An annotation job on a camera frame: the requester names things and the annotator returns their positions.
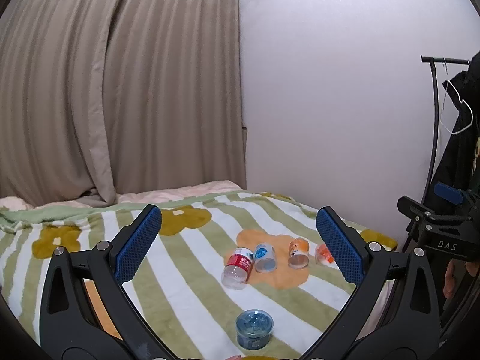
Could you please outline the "blue plastic cup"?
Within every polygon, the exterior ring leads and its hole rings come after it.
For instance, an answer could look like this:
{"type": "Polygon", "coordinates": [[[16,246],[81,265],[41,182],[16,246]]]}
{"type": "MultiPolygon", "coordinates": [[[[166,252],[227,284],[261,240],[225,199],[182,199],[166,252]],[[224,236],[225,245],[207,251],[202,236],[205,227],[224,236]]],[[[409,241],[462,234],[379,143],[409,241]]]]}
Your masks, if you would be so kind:
{"type": "Polygon", "coordinates": [[[237,342],[245,350],[260,350],[270,341],[274,322],[272,316],[262,310],[246,310],[235,322],[237,342]]]}

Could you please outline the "small orange clear cup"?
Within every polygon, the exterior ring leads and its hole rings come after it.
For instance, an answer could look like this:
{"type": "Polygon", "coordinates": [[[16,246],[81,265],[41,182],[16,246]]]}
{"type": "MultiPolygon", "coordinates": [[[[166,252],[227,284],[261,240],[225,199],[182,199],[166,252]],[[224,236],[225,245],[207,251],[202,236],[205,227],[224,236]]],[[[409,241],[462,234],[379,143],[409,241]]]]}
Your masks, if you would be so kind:
{"type": "Polygon", "coordinates": [[[316,264],[332,264],[335,261],[325,243],[316,246],[315,259],[316,264]]]}

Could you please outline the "orange label clear cup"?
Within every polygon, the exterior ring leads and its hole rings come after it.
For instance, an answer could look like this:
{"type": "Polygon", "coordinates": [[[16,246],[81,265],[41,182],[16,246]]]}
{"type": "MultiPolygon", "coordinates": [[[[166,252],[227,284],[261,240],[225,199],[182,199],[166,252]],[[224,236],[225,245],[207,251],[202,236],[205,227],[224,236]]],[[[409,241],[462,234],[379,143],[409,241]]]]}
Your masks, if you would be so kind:
{"type": "Polygon", "coordinates": [[[288,265],[294,269],[302,269],[309,263],[309,243],[302,237],[293,239],[289,244],[288,265]]]}

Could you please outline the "light blue label clear cup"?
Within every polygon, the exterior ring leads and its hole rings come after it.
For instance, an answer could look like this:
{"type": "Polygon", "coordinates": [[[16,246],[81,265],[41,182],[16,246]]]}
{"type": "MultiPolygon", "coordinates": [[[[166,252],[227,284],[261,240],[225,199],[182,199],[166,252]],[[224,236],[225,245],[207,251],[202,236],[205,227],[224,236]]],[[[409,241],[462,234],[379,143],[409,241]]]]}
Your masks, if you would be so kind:
{"type": "Polygon", "coordinates": [[[259,273],[269,273],[277,269],[277,257],[271,244],[260,243],[255,250],[255,269],[259,273]]]}

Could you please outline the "red label clear cup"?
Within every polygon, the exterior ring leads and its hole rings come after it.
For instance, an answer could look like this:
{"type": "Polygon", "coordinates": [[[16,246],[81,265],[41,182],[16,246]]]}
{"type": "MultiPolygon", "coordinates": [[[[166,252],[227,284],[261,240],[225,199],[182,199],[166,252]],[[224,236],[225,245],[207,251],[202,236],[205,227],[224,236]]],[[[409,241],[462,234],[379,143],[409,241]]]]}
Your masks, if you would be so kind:
{"type": "Polygon", "coordinates": [[[250,277],[254,265],[254,254],[250,249],[236,248],[221,275],[221,283],[228,289],[243,289],[250,277]]]}

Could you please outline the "black hanging clothes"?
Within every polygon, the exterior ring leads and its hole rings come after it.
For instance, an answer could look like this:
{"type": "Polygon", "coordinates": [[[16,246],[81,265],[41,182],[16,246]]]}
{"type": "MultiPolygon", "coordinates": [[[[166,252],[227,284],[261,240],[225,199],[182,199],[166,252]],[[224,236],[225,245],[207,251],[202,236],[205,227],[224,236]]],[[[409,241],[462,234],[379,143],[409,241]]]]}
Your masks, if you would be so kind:
{"type": "MultiPolygon", "coordinates": [[[[466,71],[459,72],[450,79],[460,97],[473,110],[473,124],[458,135],[450,135],[439,166],[433,175],[425,205],[434,213],[441,215],[459,215],[458,205],[434,194],[434,186],[444,183],[461,191],[472,191],[479,195],[479,55],[474,55],[466,71]]],[[[456,94],[449,88],[448,95],[454,102],[456,94]]],[[[462,106],[464,115],[458,116],[453,130],[458,130],[470,122],[470,112],[462,106]]],[[[462,322],[473,302],[479,299],[479,262],[465,262],[450,255],[433,251],[432,256],[442,263],[448,262],[443,295],[448,298],[442,304],[446,309],[442,313],[441,326],[444,334],[454,330],[462,322]]]]}

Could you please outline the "pink bed sheet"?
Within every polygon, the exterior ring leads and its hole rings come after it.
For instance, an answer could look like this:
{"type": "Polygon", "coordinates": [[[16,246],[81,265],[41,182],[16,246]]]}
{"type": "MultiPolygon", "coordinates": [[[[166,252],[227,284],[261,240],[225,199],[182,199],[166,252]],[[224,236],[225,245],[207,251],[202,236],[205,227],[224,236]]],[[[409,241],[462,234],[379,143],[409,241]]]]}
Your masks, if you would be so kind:
{"type": "MultiPolygon", "coordinates": [[[[233,183],[233,181],[222,180],[212,181],[195,186],[185,186],[178,189],[160,189],[143,193],[125,193],[116,194],[114,203],[166,203],[171,201],[178,201],[188,197],[201,197],[207,194],[220,194],[226,192],[239,191],[241,187],[233,183]]],[[[46,205],[33,206],[20,197],[2,197],[1,209],[5,208],[10,211],[22,210],[39,210],[51,206],[69,206],[74,208],[98,208],[107,206],[106,203],[97,201],[94,196],[81,197],[73,201],[51,202],[46,205]]]]}

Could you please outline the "black clothes rack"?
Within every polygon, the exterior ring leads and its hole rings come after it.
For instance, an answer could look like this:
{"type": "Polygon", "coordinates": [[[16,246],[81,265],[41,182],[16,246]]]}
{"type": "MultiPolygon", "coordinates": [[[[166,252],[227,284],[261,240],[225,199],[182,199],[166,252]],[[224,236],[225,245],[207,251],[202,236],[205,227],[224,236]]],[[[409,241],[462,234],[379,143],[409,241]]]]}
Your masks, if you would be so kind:
{"type": "Polygon", "coordinates": [[[433,179],[434,174],[434,166],[436,162],[436,155],[438,149],[438,142],[439,142],[439,84],[437,78],[437,63],[443,63],[444,65],[463,65],[469,66],[470,61],[467,59],[460,59],[460,58],[445,58],[445,57],[433,57],[433,56],[421,56],[421,62],[427,63],[430,66],[431,78],[432,78],[432,87],[433,87],[433,141],[432,141],[432,149],[430,154],[430,164],[428,168],[427,178],[425,182],[424,192],[422,194],[421,202],[425,202],[425,198],[428,194],[429,187],[431,186],[431,181],[433,179]]]}

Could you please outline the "green striped floral blanket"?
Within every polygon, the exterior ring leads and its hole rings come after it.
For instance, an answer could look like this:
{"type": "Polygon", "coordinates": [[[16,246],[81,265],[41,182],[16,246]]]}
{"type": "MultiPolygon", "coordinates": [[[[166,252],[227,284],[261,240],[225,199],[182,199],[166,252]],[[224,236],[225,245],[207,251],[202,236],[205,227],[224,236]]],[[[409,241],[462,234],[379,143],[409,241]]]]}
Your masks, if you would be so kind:
{"type": "MultiPolygon", "coordinates": [[[[40,337],[41,295],[55,248],[90,250],[110,241],[140,214],[139,203],[109,208],[65,205],[27,210],[1,205],[1,293],[32,339],[40,337]]],[[[263,356],[298,358],[323,333],[353,292],[337,266],[311,259],[295,270],[290,242],[321,244],[317,210],[282,195],[228,192],[160,206],[162,226],[124,290],[156,335],[179,357],[224,359],[242,354],[236,318],[260,309],[274,321],[263,356]],[[235,291],[221,282],[239,247],[272,245],[277,269],[253,272],[235,291]]]]}

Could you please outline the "beige curtain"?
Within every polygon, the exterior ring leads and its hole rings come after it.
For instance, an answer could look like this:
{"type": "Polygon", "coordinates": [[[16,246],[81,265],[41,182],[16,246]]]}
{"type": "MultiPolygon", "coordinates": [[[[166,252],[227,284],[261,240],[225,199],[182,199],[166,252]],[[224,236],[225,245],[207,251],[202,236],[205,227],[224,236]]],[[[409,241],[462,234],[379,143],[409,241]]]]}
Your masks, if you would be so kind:
{"type": "Polygon", "coordinates": [[[247,183],[239,0],[1,0],[1,195],[247,183]]]}

